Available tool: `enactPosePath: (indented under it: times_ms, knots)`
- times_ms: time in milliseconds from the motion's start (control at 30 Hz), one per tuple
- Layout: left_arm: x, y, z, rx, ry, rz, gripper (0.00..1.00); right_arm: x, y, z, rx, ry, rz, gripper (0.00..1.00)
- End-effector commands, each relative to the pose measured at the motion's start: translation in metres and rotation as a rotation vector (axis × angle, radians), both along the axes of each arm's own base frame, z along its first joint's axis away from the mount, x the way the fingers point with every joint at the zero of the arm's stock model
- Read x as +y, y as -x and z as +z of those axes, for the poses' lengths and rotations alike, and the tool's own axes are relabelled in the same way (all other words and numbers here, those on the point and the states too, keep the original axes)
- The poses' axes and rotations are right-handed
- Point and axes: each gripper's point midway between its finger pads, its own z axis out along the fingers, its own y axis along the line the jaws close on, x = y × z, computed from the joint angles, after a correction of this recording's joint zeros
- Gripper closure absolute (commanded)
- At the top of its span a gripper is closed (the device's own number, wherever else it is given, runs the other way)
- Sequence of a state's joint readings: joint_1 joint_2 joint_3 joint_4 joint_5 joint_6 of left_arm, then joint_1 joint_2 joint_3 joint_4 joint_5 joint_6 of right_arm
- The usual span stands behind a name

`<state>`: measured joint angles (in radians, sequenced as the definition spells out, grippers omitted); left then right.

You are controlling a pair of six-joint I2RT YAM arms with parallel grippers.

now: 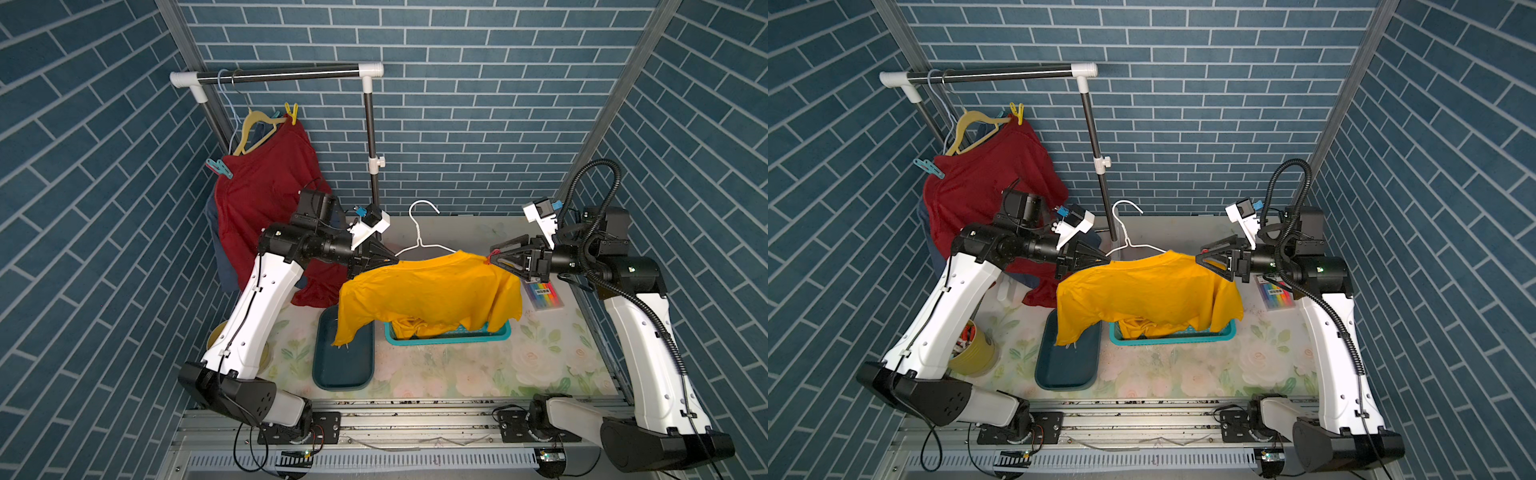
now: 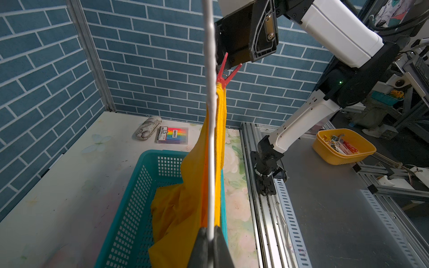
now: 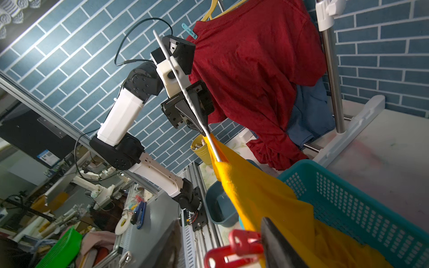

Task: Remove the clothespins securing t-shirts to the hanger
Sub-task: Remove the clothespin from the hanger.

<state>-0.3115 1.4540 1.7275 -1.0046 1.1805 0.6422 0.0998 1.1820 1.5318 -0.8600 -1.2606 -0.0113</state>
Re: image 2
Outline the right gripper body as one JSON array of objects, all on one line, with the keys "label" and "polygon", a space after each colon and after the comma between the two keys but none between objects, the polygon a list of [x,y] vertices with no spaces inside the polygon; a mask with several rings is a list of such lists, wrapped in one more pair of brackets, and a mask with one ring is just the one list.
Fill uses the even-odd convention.
[{"label": "right gripper body", "polygon": [[274,1],[218,1],[222,19],[215,22],[217,69],[256,62],[277,51],[278,28]]}]

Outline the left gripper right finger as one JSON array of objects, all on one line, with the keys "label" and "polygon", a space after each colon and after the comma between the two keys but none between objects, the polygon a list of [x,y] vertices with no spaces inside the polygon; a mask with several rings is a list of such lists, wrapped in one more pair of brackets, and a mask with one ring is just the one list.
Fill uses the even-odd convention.
[{"label": "left gripper right finger", "polygon": [[213,239],[213,262],[214,268],[234,268],[228,245],[223,236],[222,229],[216,226]]}]

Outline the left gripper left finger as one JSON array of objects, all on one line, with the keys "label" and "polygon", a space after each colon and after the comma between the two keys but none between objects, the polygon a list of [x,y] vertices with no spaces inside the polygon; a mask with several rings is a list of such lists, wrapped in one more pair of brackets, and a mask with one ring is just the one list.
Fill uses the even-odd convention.
[{"label": "left gripper left finger", "polygon": [[198,230],[187,268],[208,268],[208,239],[205,227]]}]

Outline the yellow t-shirt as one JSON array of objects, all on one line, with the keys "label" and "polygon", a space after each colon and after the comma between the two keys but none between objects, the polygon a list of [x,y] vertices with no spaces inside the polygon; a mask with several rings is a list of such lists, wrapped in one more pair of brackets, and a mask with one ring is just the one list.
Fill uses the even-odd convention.
[{"label": "yellow t-shirt", "polygon": [[[225,158],[226,89],[217,84],[216,199],[214,225],[221,228],[221,172]],[[156,190],[151,204],[154,245],[148,250],[154,268],[186,268],[198,230],[207,227],[208,123],[181,164],[182,184]]]}]

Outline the white wire hanger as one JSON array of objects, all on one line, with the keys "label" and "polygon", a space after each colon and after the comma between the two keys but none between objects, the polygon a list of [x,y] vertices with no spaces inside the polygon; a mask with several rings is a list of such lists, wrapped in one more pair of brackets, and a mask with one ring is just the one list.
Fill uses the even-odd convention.
[{"label": "white wire hanger", "polygon": [[208,110],[208,225],[207,239],[211,243],[215,237],[215,197],[216,197],[216,41],[213,21],[212,1],[202,1],[204,18],[204,60],[206,67],[206,89]]}]

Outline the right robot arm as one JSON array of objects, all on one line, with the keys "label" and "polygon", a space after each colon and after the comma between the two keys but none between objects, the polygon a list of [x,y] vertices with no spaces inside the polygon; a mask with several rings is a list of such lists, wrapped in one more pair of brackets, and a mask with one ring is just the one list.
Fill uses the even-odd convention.
[{"label": "right robot arm", "polygon": [[334,56],[306,103],[251,153],[257,192],[274,195],[273,179],[284,173],[278,161],[288,148],[323,119],[361,102],[400,47],[367,28],[341,1],[220,1],[219,5],[222,19],[215,29],[222,69],[275,53],[280,16],[299,24]]}]

